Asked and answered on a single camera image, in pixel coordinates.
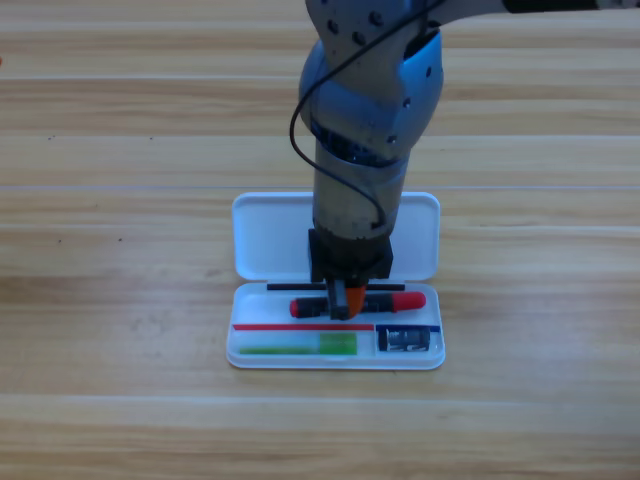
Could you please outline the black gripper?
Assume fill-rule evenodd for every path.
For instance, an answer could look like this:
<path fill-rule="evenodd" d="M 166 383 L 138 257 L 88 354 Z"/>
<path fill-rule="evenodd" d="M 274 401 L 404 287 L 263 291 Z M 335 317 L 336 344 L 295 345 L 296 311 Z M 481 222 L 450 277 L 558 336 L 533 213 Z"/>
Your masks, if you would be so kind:
<path fill-rule="evenodd" d="M 369 281 L 388 279 L 393 262 L 389 234 L 345 239 L 324 228 L 311 228 L 308 251 L 310 280 L 327 286 L 332 320 L 350 320 L 358 315 Z"/>

